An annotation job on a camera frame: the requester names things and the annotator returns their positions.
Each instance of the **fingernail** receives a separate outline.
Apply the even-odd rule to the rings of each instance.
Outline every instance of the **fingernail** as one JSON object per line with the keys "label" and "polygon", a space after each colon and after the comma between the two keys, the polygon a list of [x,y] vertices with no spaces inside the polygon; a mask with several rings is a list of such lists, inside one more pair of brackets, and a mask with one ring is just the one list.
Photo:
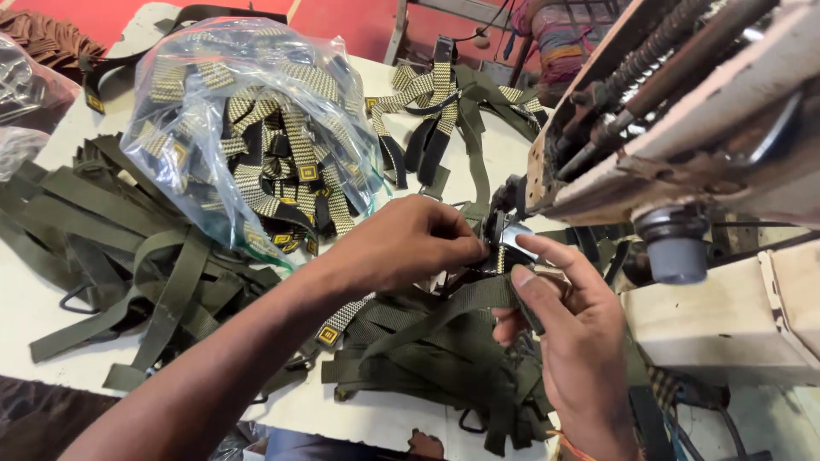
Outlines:
{"label": "fingernail", "polygon": [[512,284],[515,285],[516,288],[521,288],[528,281],[532,280],[533,277],[535,277],[535,274],[521,264],[516,264],[512,267]]}

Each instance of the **hand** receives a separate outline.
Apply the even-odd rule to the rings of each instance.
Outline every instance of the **hand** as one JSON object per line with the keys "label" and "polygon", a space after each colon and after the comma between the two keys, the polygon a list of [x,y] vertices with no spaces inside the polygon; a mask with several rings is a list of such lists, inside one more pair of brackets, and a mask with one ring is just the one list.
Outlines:
{"label": "hand", "polygon": [[[545,237],[519,235],[524,249],[561,269],[572,285],[512,270],[521,299],[544,325],[544,388],[567,439],[598,461],[635,460],[626,387],[626,319],[617,296],[586,257]],[[510,345],[527,326],[517,310],[494,309],[493,337]]]}
{"label": "hand", "polygon": [[317,262],[338,267],[363,296],[454,271],[489,253],[457,209],[414,194],[390,200]]}

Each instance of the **left hand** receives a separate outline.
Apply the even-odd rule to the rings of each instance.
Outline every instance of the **left hand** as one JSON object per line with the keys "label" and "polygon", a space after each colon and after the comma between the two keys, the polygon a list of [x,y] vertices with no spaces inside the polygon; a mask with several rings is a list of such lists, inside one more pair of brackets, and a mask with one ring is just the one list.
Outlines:
{"label": "left hand", "polygon": [[355,297],[454,271],[489,253],[457,209],[414,194],[390,200],[316,261],[343,274]]}

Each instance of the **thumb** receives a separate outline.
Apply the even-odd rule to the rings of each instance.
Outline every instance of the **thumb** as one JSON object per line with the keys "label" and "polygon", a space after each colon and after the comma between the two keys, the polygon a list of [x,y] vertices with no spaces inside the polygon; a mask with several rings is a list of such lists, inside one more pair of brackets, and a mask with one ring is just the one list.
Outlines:
{"label": "thumb", "polygon": [[445,267],[461,267],[473,264],[486,258],[490,253],[487,244],[477,237],[458,237],[455,240],[437,239],[440,241],[439,255]]}
{"label": "thumb", "polygon": [[512,286],[521,300],[538,316],[548,335],[572,332],[581,324],[561,303],[557,286],[517,264],[512,268]]}

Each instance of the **grey plastic part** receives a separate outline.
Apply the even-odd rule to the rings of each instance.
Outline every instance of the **grey plastic part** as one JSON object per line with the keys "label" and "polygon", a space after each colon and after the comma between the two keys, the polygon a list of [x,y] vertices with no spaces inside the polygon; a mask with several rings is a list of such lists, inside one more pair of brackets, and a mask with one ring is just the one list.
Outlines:
{"label": "grey plastic part", "polygon": [[702,240],[660,239],[647,248],[652,278],[668,285],[692,285],[706,280],[706,248]]}

